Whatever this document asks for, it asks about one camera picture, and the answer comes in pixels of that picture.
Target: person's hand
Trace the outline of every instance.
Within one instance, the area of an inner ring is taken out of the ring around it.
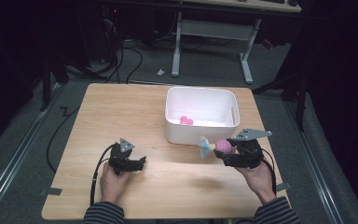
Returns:
[[[131,172],[122,172],[116,175],[113,168],[106,162],[103,165],[103,175],[100,179],[102,202],[116,203],[118,198],[124,192],[127,182],[130,179]]]
[[[257,195],[262,204],[269,203],[276,198],[272,190],[271,172],[264,162],[254,169],[236,167],[246,179],[249,188]]]

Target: gray carpet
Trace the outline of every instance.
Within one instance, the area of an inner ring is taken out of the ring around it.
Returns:
[[[228,43],[222,40],[210,40],[210,42],[213,44],[207,43],[202,46],[193,41],[184,43],[185,49],[182,51],[181,75],[179,77],[170,75],[173,45],[170,45],[169,41],[159,42],[154,47],[127,42],[126,47],[132,47],[143,55],[142,64],[131,75],[131,81],[254,89],[273,80],[287,50],[290,49],[288,45],[273,50],[255,45],[249,58],[255,83],[249,86],[244,82],[238,61],[238,53],[241,52],[244,44],[240,41]],[[141,57],[130,49],[124,49],[123,53],[123,64],[119,67],[119,75],[122,80],[125,80],[127,74],[140,62]],[[99,67],[101,65],[95,64],[93,69]],[[164,70],[166,74],[158,76],[159,69]],[[114,75],[110,82],[116,81],[116,75]],[[79,220],[44,220],[41,217],[41,211],[46,196],[40,195],[39,192],[42,188],[49,187],[54,177],[47,164],[46,151],[51,136],[66,118],[62,115],[61,106],[66,106],[68,113],[74,111],[80,106],[85,90],[92,82],[97,81],[88,77],[71,76],[69,83],[61,88],[62,93],[47,113],[41,129],[34,137],[28,155],[0,202],[0,223],[80,223]],[[39,115],[38,110],[42,105],[41,93],[39,84],[34,89],[34,98],[13,118],[0,138],[0,175],[5,171],[24,135]],[[330,223],[323,201],[310,175],[309,167],[305,163],[305,157],[301,151],[301,141],[297,137],[297,129],[292,122],[293,118],[285,109],[284,104],[287,103],[283,103],[277,93],[279,91],[268,91],[266,94],[257,95],[255,99],[266,129],[273,132],[269,141],[275,152],[282,178],[292,185],[287,190],[291,205],[303,223]],[[323,170],[326,182],[333,192],[343,222],[358,223],[358,202],[324,139],[310,99],[307,104],[304,134],[311,145],[318,165]],[[60,162],[75,119],[76,114],[63,124],[51,142],[49,157],[54,167],[57,167]],[[146,224],[156,223],[156,221],[130,220],[129,223]]]

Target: white desk leg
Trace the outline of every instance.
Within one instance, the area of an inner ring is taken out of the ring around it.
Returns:
[[[240,53],[243,75],[245,76],[245,82],[248,84],[253,83],[252,74],[251,74],[251,71],[249,70],[248,56],[249,56],[249,53],[251,52],[252,45],[255,42],[255,36],[257,35],[257,31],[258,31],[258,27],[260,26],[260,22],[261,22],[260,19],[257,19],[255,21],[254,27],[251,32],[251,36],[250,36],[250,38],[248,40],[248,44],[246,46],[246,50],[244,53]]]
[[[182,12],[178,12],[178,22],[176,25],[176,46],[173,53],[172,62],[172,76],[179,76],[179,64],[180,64],[180,36],[182,34]]]

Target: desk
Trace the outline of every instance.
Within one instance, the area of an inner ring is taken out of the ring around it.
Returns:
[[[277,4],[260,0],[247,0],[246,2],[240,2],[238,0],[181,0],[180,4],[183,4],[183,2],[210,4],[225,7],[245,7],[258,10],[273,10],[281,12],[301,11],[300,6],[291,7],[288,5],[287,1],[284,4]],[[172,75],[174,77],[179,76],[181,35],[200,35],[207,37],[245,40],[245,51],[239,56],[245,81],[248,84],[252,84],[253,79],[247,60],[249,53],[251,52],[252,45],[255,42],[255,36],[257,35],[260,22],[261,19],[256,19],[253,25],[235,25],[220,22],[182,20],[182,12],[178,12],[178,20],[176,25],[176,45],[172,62]]]
[[[47,197],[43,218],[84,216],[98,159],[120,137],[135,145],[132,160],[147,157],[143,171],[133,173],[118,202],[126,218],[224,218],[255,214],[260,201],[239,172],[224,166],[214,154],[202,159],[198,146],[167,141],[164,113],[169,88],[89,85],[51,185],[62,189],[62,193]],[[252,92],[245,88],[224,89],[232,91],[239,104],[241,124],[236,133],[243,127],[264,130]],[[273,156],[266,137],[260,138],[259,143]],[[276,176],[277,183],[282,183],[278,167]],[[278,195],[287,196],[285,191]],[[97,185],[95,201],[100,199]]]

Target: striped sleeve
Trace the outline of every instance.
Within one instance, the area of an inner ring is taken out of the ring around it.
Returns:
[[[255,212],[254,222],[263,224],[301,223],[285,197],[277,198],[259,207]]]
[[[124,210],[109,202],[95,203],[90,206],[83,218],[83,224],[123,224]]]

